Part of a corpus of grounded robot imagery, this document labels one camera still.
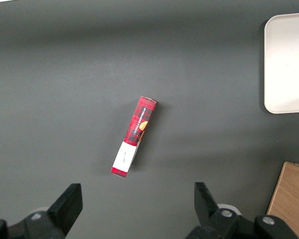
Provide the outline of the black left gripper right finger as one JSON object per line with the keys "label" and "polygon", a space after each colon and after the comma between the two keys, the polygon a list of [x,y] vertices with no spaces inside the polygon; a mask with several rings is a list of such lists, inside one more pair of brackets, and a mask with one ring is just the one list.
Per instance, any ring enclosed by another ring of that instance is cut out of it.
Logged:
{"label": "black left gripper right finger", "polygon": [[203,182],[194,184],[194,207],[199,226],[188,239],[297,239],[288,224],[270,215],[256,216],[253,221],[244,218],[237,208],[220,206]]}

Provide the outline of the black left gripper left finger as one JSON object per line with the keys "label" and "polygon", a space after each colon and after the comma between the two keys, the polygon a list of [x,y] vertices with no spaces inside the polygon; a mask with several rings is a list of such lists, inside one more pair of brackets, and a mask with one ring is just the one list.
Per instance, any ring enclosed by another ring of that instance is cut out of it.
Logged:
{"label": "black left gripper left finger", "polygon": [[70,184],[47,209],[36,209],[10,226],[0,219],[0,239],[64,239],[82,209],[81,184]]}

